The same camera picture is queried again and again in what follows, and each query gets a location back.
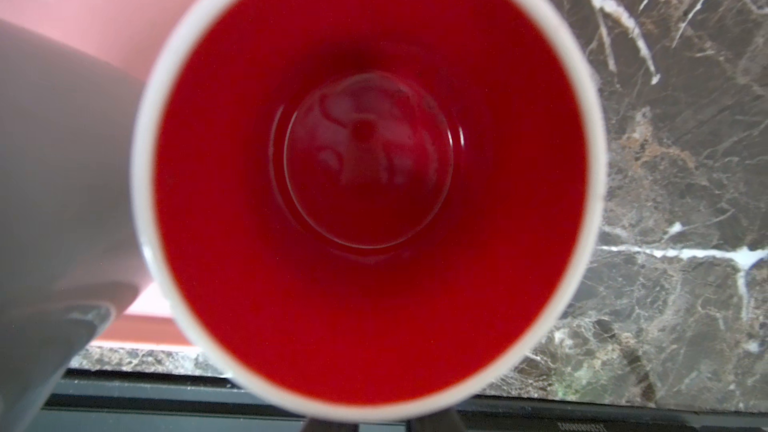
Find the white mug front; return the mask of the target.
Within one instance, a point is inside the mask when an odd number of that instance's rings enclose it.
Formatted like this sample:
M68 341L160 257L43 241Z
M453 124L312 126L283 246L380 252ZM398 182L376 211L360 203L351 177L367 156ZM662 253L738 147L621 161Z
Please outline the white mug front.
M148 288L129 162L143 85L1 25L1 427L25 429L72 358Z

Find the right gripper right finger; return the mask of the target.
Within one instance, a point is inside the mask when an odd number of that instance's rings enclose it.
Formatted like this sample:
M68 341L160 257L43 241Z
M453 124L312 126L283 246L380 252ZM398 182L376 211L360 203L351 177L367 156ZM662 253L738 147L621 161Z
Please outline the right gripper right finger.
M466 426L453 408L441 410L407 422L408 432L466 432Z

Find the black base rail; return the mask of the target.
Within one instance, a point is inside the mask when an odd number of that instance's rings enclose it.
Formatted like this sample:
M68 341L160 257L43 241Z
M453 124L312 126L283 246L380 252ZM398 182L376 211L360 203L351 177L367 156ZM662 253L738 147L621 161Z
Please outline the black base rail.
M470 431L764 431L764 413L709 413L475 397ZM223 378L69 370L31 431L298 431L303 418Z

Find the white mug red inside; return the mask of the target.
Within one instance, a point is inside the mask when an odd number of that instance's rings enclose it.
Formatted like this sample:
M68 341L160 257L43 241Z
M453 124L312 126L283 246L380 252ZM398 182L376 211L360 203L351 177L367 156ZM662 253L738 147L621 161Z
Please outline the white mug red inside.
M548 0L197 0L130 174L191 343L270 404L379 422L465 400L553 327L607 138Z

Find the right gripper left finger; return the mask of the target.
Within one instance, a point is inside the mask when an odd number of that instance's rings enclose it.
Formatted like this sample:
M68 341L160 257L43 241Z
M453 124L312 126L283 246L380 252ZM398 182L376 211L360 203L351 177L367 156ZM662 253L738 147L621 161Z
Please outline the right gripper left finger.
M307 419L301 432L359 432L359 425L354 423L333 422L321 419Z

